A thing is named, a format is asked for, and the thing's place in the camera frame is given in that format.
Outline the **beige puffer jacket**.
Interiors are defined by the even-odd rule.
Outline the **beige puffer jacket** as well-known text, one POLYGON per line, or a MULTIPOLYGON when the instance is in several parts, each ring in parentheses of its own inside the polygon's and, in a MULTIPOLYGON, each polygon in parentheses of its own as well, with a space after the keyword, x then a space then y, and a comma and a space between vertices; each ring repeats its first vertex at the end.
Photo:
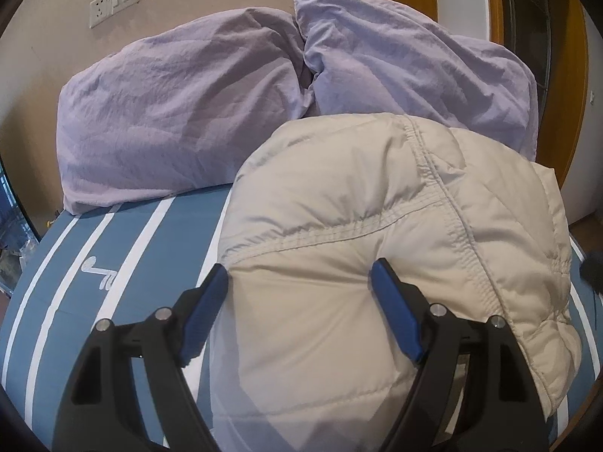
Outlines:
POLYGON ((385 258, 453 314, 499 314, 545 415, 577 374, 571 248, 553 170, 409 115, 282 125, 240 168, 218 247, 230 290, 210 344, 225 451, 375 451, 416 376, 370 287, 385 258))

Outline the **blue white striped bedsheet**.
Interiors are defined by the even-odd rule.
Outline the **blue white striped bedsheet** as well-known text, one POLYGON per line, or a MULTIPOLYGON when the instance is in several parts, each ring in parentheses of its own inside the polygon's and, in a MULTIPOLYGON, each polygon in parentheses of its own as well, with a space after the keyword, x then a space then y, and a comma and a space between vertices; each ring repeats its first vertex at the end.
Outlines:
POLYGON ((360 237, 286 244, 255 236, 227 188, 62 213, 24 268, 1 327, 1 383, 45 445, 92 325, 143 321, 197 286, 230 234, 238 260, 204 353, 185 371, 225 451, 374 451, 415 371, 370 288, 373 262, 458 316, 508 309, 522 322, 565 309, 580 363, 552 416, 557 437, 602 367, 602 300, 577 273, 555 286, 505 246, 494 260, 453 246, 440 205, 360 237))

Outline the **large lilac pillow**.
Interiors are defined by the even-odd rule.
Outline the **large lilac pillow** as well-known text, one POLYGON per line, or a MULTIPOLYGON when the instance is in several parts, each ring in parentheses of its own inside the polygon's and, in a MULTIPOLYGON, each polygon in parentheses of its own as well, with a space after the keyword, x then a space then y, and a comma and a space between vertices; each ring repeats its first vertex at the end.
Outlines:
POLYGON ((57 105, 73 214, 228 184, 280 125, 312 108, 293 16, 250 7, 135 41, 74 75, 57 105))

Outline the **small lilac pillow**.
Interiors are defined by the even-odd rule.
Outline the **small lilac pillow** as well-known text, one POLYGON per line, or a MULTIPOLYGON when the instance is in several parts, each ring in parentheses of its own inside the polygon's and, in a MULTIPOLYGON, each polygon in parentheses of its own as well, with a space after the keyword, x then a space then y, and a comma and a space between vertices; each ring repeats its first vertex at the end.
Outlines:
POLYGON ((506 47, 392 0, 293 0, 320 115, 429 118, 537 156, 537 83, 506 47))

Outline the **white wall switch panel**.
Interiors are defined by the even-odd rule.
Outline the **white wall switch panel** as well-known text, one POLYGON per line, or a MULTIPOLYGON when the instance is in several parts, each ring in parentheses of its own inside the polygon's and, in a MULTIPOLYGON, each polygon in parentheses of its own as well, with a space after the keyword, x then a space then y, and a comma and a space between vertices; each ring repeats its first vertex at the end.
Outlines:
POLYGON ((89 27, 93 29, 140 0, 93 0, 89 4, 89 27))

